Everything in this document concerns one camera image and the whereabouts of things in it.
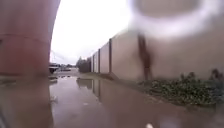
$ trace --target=wall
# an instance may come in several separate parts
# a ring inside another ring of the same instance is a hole
[[[98,52],[96,52],[95,54],[94,54],[94,72],[96,72],[96,73],[98,73],[99,72],[99,54],[98,54]]]
[[[163,5],[163,13],[157,13],[161,11],[157,8],[150,8],[150,11],[145,8],[142,11],[145,11],[144,14],[159,14],[155,15],[156,17],[177,14],[178,9],[174,9],[169,14],[165,13],[168,10],[167,6]],[[224,55],[223,16],[224,14],[214,18],[208,26],[210,28],[203,33],[172,42],[154,40],[145,36],[146,47],[153,56],[153,77],[178,78],[181,74],[194,72],[200,78],[208,78],[213,69],[224,72],[224,61],[222,59]],[[144,78],[138,53],[137,35],[138,32],[128,29],[112,38],[112,73],[120,79],[141,81]],[[108,51],[104,49],[104,47],[101,48],[101,56],[108,56]],[[105,69],[107,68],[105,66],[107,59],[102,58],[104,59],[101,61],[103,65],[100,67]]]
[[[109,43],[100,49],[100,73],[109,73]]]
[[[48,74],[59,0],[0,1],[0,74]]]
[[[120,79],[143,78],[136,32],[127,30],[112,38],[112,72]]]

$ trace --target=vegetation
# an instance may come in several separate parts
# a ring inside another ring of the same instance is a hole
[[[91,72],[91,58],[82,59],[80,57],[75,67],[77,67],[81,73]]]
[[[200,80],[191,72],[179,79],[146,81],[140,85],[146,93],[179,105],[214,107],[224,101],[223,74],[216,69],[209,80]]]

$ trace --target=overcast sky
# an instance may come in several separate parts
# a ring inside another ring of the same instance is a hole
[[[224,6],[223,0],[200,0],[189,13],[155,19],[138,12],[132,0],[129,1],[130,13],[126,1],[61,0],[53,32],[51,62],[75,64],[80,56],[91,56],[130,22],[146,36],[164,42],[195,36],[212,27],[212,19],[220,17]]]
[[[129,20],[126,0],[61,0],[50,61],[75,64],[91,56]]]

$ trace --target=puddle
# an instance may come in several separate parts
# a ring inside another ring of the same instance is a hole
[[[224,111],[189,111],[109,81],[58,77],[0,88],[0,128],[221,128]]]

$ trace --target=ground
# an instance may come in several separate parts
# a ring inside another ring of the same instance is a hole
[[[222,109],[188,110],[96,76],[0,85],[0,126],[10,128],[219,128]]]

